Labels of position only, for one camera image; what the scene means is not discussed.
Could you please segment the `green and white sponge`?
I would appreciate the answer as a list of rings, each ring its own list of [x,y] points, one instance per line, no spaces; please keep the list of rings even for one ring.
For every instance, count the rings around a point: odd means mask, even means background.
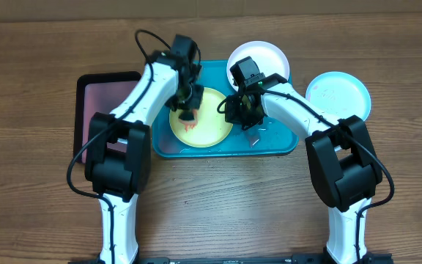
[[[184,129],[185,129],[186,132],[188,132],[190,129],[194,129],[197,125],[197,122],[198,122],[198,118],[197,118],[197,120],[193,119],[192,109],[189,109],[189,111],[190,111],[190,119],[189,120],[180,120],[178,118],[178,121],[184,125]]]

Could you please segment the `yellow-green plate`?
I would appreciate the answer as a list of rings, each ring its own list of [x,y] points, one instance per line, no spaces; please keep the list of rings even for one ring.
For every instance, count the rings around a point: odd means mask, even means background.
[[[169,124],[173,134],[191,147],[211,147],[222,142],[233,125],[225,121],[225,116],[217,112],[219,103],[226,96],[216,89],[204,88],[203,100],[198,110],[197,124],[184,125],[179,121],[182,110],[169,112]]]

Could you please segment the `white plate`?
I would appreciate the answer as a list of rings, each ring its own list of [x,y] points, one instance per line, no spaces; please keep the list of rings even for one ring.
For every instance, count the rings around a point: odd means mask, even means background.
[[[266,76],[277,73],[287,79],[288,82],[292,82],[289,61],[281,49],[265,41],[250,41],[237,47],[231,53],[227,62],[227,78],[235,91],[238,90],[238,86],[234,84],[234,78],[232,77],[230,68],[237,61],[247,56],[255,61],[259,70]]]

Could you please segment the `light blue plate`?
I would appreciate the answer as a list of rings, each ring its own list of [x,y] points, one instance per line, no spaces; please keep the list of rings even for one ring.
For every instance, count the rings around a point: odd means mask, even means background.
[[[306,100],[340,118],[356,115],[367,121],[371,96],[365,84],[348,73],[331,71],[320,74],[306,90]]]

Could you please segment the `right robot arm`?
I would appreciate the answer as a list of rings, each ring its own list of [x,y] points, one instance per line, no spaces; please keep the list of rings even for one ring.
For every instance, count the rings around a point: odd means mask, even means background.
[[[306,144],[312,186],[329,211],[329,238],[318,263],[392,263],[364,241],[366,211],[382,180],[364,121],[325,113],[277,73],[235,73],[233,82],[237,93],[218,106],[227,122],[247,130],[271,117]]]

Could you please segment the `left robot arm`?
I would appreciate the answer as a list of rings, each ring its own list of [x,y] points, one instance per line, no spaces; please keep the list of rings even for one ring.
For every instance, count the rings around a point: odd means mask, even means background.
[[[159,52],[147,58],[133,91],[108,114],[95,113],[89,123],[86,179],[92,183],[103,217],[99,263],[134,263],[138,243],[136,204],[151,168],[150,126],[163,106],[179,111],[187,128],[198,121],[203,88],[196,84],[200,51]]]

